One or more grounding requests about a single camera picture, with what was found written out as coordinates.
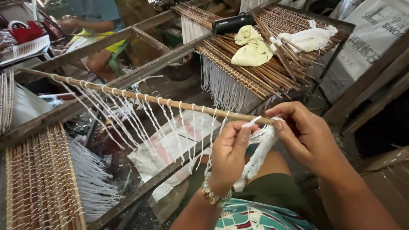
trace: fingernail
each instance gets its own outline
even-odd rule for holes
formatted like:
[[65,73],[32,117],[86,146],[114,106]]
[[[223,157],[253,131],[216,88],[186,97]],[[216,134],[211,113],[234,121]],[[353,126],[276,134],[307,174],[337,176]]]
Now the fingernail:
[[242,128],[242,129],[241,129],[241,133],[243,134],[243,136],[250,136],[251,129],[250,129],[250,128],[247,128],[247,127]]
[[274,122],[273,122],[273,126],[274,126],[274,128],[275,128],[277,131],[279,131],[280,129],[283,128],[283,125],[282,125],[281,122],[279,122],[279,121],[274,121]]

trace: beaded bracelet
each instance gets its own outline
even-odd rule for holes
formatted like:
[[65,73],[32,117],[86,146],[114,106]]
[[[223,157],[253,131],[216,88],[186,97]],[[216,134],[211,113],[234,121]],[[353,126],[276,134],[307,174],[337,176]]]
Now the beaded bracelet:
[[207,179],[210,176],[210,172],[207,173],[206,177],[204,178],[204,181],[202,183],[201,191],[203,194],[203,197],[210,202],[211,205],[215,205],[217,207],[224,207],[227,203],[228,200],[231,198],[231,189],[227,196],[225,197],[218,197],[215,196],[214,193],[210,190],[209,184],[207,183]]

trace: dark shorts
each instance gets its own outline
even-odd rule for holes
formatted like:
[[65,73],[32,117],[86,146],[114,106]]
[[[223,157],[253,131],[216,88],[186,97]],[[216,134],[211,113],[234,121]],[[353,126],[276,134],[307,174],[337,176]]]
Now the dark shorts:
[[[206,165],[201,164],[197,171],[188,177],[189,187],[180,202],[183,209],[200,188],[205,179]],[[259,177],[244,187],[242,192],[234,192],[232,198],[258,202],[289,209],[307,221],[312,221],[312,212],[292,176],[283,173]]]

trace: knee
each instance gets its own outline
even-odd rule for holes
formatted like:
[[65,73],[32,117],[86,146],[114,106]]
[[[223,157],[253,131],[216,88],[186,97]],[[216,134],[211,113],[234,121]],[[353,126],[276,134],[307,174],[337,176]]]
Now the knee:
[[88,60],[87,67],[92,73],[99,73],[103,69],[103,65],[95,60]]

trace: yellow cloth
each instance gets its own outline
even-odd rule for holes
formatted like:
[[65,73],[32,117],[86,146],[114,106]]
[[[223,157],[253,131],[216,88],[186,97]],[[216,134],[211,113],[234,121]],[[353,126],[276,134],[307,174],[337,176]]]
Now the yellow cloth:
[[[75,42],[77,41],[80,37],[84,37],[84,38],[95,38],[96,40],[102,40],[104,39],[106,36],[109,36],[111,34],[115,34],[114,32],[105,32],[105,33],[99,33],[99,34],[95,34],[94,36],[92,36],[92,34],[86,30],[82,30],[81,33],[79,33],[78,35],[75,35],[71,41]],[[125,40],[121,40],[115,44],[112,44],[110,46],[108,46],[107,49],[108,51],[111,51],[112,53],[117,53],[118,52],[118,48],[125,42]]]
[[256,67],[268,62],[273,57],[270,48],[251,25],[243,26],[234,40],[237,45],[245,46],[241,47],[232,57],[231,63],[233,65]]

